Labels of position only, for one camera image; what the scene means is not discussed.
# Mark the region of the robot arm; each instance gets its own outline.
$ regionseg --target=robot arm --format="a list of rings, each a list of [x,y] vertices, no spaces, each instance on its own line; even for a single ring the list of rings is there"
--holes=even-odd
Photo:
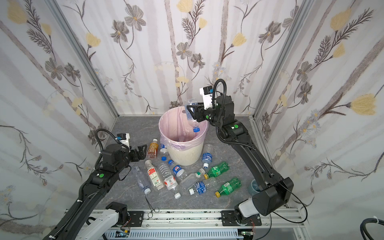
[[[223,94],[215,99],[217,84],[221,82],[224,87]],[[260,213],[266,216],[288,202],[293,189],[292,180],[283,178],[254,145],[248,130],[235,119],[233,113],[234,103],[230,96],[226,96],[225,81],[219,79],[215,86],[205,87],[204,93],[212,94],[212,106],[207,103],[188,105],[187,109],[198,122],[207,120],[216,127],[217,137],[235,149],[253,174],[261,192],[254,195],[235,207],[236,220],[243,224],[249,221],[251,215]]]

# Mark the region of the green plastic bottle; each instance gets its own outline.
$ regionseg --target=green plastic bottle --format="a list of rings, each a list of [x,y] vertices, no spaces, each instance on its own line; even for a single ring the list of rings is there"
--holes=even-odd
[[[232,178],[227,183],[224,183],[221,188],[215,192],[216,197],[219,198],[221,195],[229,195],[231,194],[235,189],[238,189],[241,187],[241,182],[237,177]]]
[[[226,172],[228,171],[229,167],[228,167],[228,163],[226,162],[222,162],[220,163],[219,165],[217,166],[214,166],[212,167],[209,172],[207,172],[206,174],[204,174],[204,177],[205,179],[208,179],[210,177],[217,177],[219,176],[220,174],[222,174],[223,172]]]

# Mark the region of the clear plastic bottle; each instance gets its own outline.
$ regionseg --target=clear plastic bottle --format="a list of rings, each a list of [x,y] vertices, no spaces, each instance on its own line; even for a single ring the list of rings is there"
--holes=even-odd
[[[208,168],[209,165],[211,164],[212,150],[213,150],[212,144],[207,143],[204,145],[203,157],[201,158],[201,161],[203,162],[203,168]]]
[[[189,194],[193,195],[195,192],[198,192],[199,195],[203,194],[204,192],[211,191],[213,189],[216,189],[217,182],[214,178],[208,178],[204,181],[200,181],[194,184],[193,188],[189,189]]]
[[[180,185],[185,189],[190,189],[200,177],[205,174],[204,169],[200,168],[198,172],[189,174],[183,181],[181,181]]]
[[[155,190],[162,189],[164,187],[163,180],[161,179],[161,176],[157,168],[153,166],[152,161],[149,159],[145,161],[145,166],[147,167],[147,170],[148,170],[147,173],[154,189]]]
[[[136,172],[137,185],[146,195],[149,194],[151,192],[151,189],[149,188],[148,179],[144,176],[143,172],[139,167],[135,167],[134,169]]]
[[[167,189],[173,190],[175,192],[176,199],[180,198],[181,194],[180,191],[178,191],[178,184],[176,182],[176,179],[165,162],[161,162],[159,164],[159,172],[164,179],[164,184],[166,185]]]
[[[183,181],[183,179],[185,179],[187,177],[188,174],[185,172],[185,170],[182,169],[180,167],[180,165],[175,163],[173,160],[169,160],[168,164],[170,165],[170,167],[171,167],[173,173],[176,175],[177,179],[179,179],[180,181]]]
[[[158,148],[159,148],[159,145],[157,144],[157,139],[155,138],[153,139],[152,143],[149,145],[147,156],[149,158],[156,158]]]
[[[196,121],[195,119],[193,119],[191,113],[187,109],[187,105],[198,105],[198,104],[199,103],[196,100],[196,98],[192,98],[192,99],[188,99],[187,103],[184,105],[185,113],[187,114],[188,123],[189,123],[189,125],[191,125],[193,127],[193,132],[200,132],[200,128],[199,128],[200,123],[198,121]]]

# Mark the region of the mounting plate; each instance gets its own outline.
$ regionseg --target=mounting plate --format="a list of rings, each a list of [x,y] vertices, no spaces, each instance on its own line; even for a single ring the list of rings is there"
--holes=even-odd
[[[256,214],[251,217],[253,223],[255,226],[261,226],[262,221],[260,219],[260,214]],[[235,211],[233,210],[223,210],[221,211],[221,222],[224,227],[235,227],[235,226],[240,226],[237,224],[236,219],[235,219]],[[252,226],[252,223],[249,222],[246,224],[246,226]]]

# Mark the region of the plastic bottle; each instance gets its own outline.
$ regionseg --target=plastic bottle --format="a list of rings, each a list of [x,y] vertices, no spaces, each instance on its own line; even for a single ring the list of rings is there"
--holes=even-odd
[[[192,98],[192,99],[188,99],[187,103],[184,105],[185,113],[187,114],[188,123],[193,127],[193,132],[200,132],[200,128],[199,128],[200,123],[197,122],[195,119],[193,119],[191,113],[187,109],[187,105],[198,105],[198,104],[199,103],[196,100],[196,98]]]
[[[154,189],[162,189],[164,187],[163,180],[161,179],[159,171],[156,169],[155,166],[152,165],[152,161],[149,159],[145,161],[145,166],[147,167],[147,173]]]
[[[178,188],[177,188],[178,184],[176,182],[176,179],[165,162],[160,163],[159,172],[164,179],[164,184],[166,185],[167,189],[168,190],[173,189],[175,191],[175,198],[176,199],[180,198],[181,194],[178,191]]]
[[[222,195],[229,195],[239,187],[241,187],[241,182],[237,177],[234,177],[230,181],[224,183],[221,188],[217,192],[215,192],[215,195],[217,198]]]
[[[219,165],[212,167],[206,174],[204,174],[204,177],[205,179],[208,179],[210,177],[217,177],[223,172],[228,171],[228,169],[228,163],[222,162]]]
[[[149,145],[147,156],[149,158],[156,158],[158,147],[159,147],[159,145],[157,144],[157,139],[155,138],[155,139],[153,139],[152,143]]]
[[[139,167],[135,167],[135,172],[136,172],[137,185],[146,195],[149,194],[151,192],[151,189],[149,188],[148,179],[144,176],[143,172]]]
[[[211,191],[212,189],[216,189],[217,182],[214,178],[206,179],[204,181],[200,181],[194,184],[193,188],[189,189],[189,194],[193,195],[195,192],[198,192],[199,195],[204,192]]]
[[[212,144],[207,143],[204,145],[203,157],[201,158],[201,161],[203,162],[203,168],[208,168],[209,165],[211,164],[212,150],[213,150]]]
[[[199,178],[205,173],[204,169],[200,168],[198,172],[189,174],[183,181],[181,181],[180,185],[185,189],[190,189]]]
[[[182,181],[183,179],[185,179],[185,178],[187,177],[188,174],[185,172],[185,170],[182,169],[182,168],[180,167],[180,165],[178,165],[177,163],[175,163],[173,160],[169,160],[169,161],[168,161],[168,164],[169,164],[169,166],[171,167],[173,173],[176,175],[177,179],[179,179],[180,181]]]

